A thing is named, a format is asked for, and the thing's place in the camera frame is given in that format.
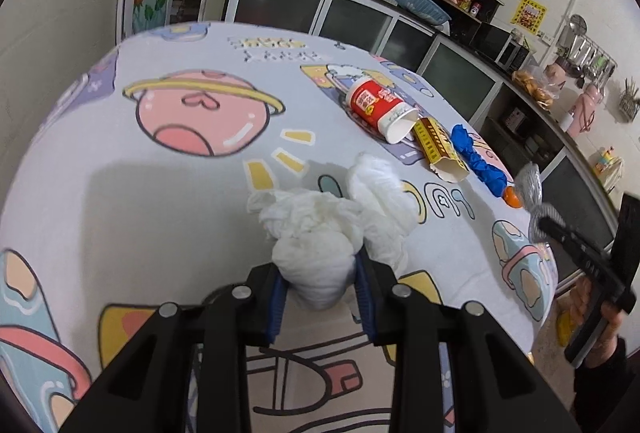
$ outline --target silver bolt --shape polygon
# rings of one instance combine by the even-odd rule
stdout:
[[[178,305],[175,303],[164,303],[159,310],[159,314],[163,318],[170,318],[171,316],[175,316],[175,313],[178,311]]]
[[[481,303],[477,301],[468,301],[465,304],[465,310],[469,312],[472,316],[481,316],[484,314],[484,307]]]
[[[231,295],[236,299],[247,299],[251,296],[251,289],[247,285],[238,285],[231,291]]]
[[[391,287],[391,292],[399,298],[408,298],[411,295],[411,287],[404,283],[396,283]]]

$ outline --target black sleeve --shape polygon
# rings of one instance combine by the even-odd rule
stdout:
[[[633,374],[626,361],[626,344],[618,338],[616,352],[603,365],[575,370],[575,419],[584,433],[598,430],[625,394]]]

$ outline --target crumpled white tissue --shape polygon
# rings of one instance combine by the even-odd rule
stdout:
[[[404,238],[417,225],[411,199],[387,161],[361,154],[347,173],[351,199],[295,189],[257,191],[249,212],[276,238],[271,259],[311,309],[332,307],[353,283],[356,254],[400,275],[408,256]]]

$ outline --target table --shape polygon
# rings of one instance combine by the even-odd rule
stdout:
[[[529,352],[558,276],[548,249],[527,240],[528,214],[474,174],[440,180],[411,138],[388,145],[363,128],[342,107],[363,74],[446,129],[472,132],[424,79],[389,61],[240,24],[132,37],[65,92],[0,224],[0,369],[45,433],[159,304],[197,304],[270,260],[272,243],[246,210],[252,191],[339,196],[362,151],[391,161],[415,201],[404,283],[454,307],[482,302]],[[352,308],[346,297],[309,315],[289,298],[273,348],[248,351],[254,431],[386,430],[394,351],[367,342]],[[441,354],[452,431],[443,345]],[[190,416],[196,396],[193,381]]]

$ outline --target human hand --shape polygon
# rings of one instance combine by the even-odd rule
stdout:
[[[587,312],[591,297],[591,281],[587,277],[581,277],[571,289],[571,319],[576,325],[584,323],[584,315]],[[600,308],[603,317],[608,321],[607,327],[598,338],[593,348],[585,357],[587,368],[595,368],[605,363],[616,351],[618,346],[618,330],[622,324],[623,314],[615,305],[605,301]]]

